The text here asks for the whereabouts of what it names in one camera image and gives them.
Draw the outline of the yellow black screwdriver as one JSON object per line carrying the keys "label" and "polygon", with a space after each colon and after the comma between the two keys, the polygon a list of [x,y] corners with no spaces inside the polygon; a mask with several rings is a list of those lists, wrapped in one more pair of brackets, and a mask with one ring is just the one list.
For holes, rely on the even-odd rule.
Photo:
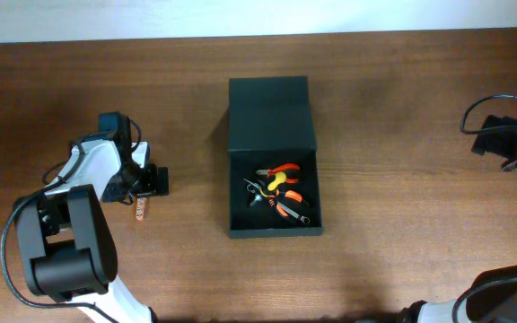
{"label": "yellow black screwdriver", "polygon": [[284,171],[257,170],[257,174],[262,176],[264,181],[251,181],[245,179],[247,182],[247,190],[253,195],[249,206],[254,206],[265,198],[273,196],[277,187],[285,183],[287,180],[287,175]]}

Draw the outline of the black box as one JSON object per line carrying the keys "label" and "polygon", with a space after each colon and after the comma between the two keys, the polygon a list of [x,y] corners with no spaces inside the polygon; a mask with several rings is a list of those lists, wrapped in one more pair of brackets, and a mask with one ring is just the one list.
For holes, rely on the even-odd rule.
{"label": "black box", "polygon": [[[308,79],[305,76],[235,78],[229,82],[228,154],[230,162],[230,236],[233,239],[320,236],[323,233],[317,167],[317,143]],[[310,224],[290,223],[268,206],[248,207],[244,179],[285,163],[301,167],[298,183],[310,208],[298,212]]]}

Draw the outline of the red side cutters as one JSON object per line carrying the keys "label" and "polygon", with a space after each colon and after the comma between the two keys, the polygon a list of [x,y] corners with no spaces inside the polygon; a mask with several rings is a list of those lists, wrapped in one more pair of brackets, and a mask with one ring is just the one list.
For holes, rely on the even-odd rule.
{"label": "red side cutters", "polygon": [[271,169],[259,169],[255,173],[259,176],[274,176],[278,172],[283,172],[286,175],[285,183],[295,184],[299,182],[301,167],[296,163],[285,163]]}

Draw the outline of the orange black pliers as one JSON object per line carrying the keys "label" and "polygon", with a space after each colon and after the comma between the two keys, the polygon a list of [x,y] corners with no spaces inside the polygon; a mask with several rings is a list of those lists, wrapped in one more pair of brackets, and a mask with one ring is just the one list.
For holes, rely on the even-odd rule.
{"label": "orange black pliers", "polygon": [[[280,190],[292,190],[292,189],[290,189],[290,188],[283,188],[283,185],[284,185],[284,184],[285,184],[285,183],[281,184],[281,185],[280,185],[280,186],[278,186],[277,188],[278,188],[278,189],[280,189]],[[297,204],[295,204],[294,202],[291,202],[291,201],[285,201],[285,204],[286,204],[286,205],[288,205],[288,206],[290,206],[292,209],[294,209],[294,211],[297,211],[297,212],[298,212],[298,209],[299,209],[300,207],[305,207],[305,206],[302,206],[302,205],[297,205]]]}

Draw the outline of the silver wrench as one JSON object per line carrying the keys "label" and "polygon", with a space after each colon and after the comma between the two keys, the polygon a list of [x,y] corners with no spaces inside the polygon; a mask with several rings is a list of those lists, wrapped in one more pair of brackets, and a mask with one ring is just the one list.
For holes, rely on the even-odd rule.
{"label": "silver wrench", "polygon": [[254,182],[248,179],[244,179],[244,181],[246,182],[246,189],[250,193],[248,207],[266,204],[272,208],[277,215],[290,223],[304,225],[311,223],[311,219],[308,216],[299,214],[285,204],[285,201],[291,201],[297,205],[309,208],[310,204],[300,193],[294,190],[280,190],[278,188],[268,193],[266,187],[263,186],[261,182]]}

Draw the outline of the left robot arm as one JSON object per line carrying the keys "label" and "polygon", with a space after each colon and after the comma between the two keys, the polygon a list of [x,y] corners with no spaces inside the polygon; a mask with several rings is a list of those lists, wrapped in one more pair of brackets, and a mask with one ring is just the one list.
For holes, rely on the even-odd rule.
{"label": "left robot arm", "polygon": [[0,241],[4,281],[12,294],[33,308],[77,308],[94,322],[157,320],[118,276],[118,255],[103,203],[132,205],[166,196],[169,175],[149,161],[147,142],[133,135],[139,126],[120,112],[99,116],[94,134],[76,138],[59,173],[45,186],[16,200],[5,229],[16,231],[24,279],[41,304],[14,286],[6,260],[7,232]]}

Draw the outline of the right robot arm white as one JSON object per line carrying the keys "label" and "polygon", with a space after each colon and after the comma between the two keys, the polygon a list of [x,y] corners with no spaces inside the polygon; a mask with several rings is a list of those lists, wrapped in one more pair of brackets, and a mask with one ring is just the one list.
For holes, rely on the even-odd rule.
{"label": "right robot arm white", "polygon": [[[491,153],[504,158],[502,171],[517,170],[517,118],[486,117],[480,129],[468,130],[469,113],[479,104],[494,99],[514,99],[517,95],[495,94],[476,101],[467,108],[460,131],[476,137],[471,151]],[[403,323],[437,322],[517,322],[517,265],[481,273],[457,299],[447,302],[417,301],[396,315]]]}

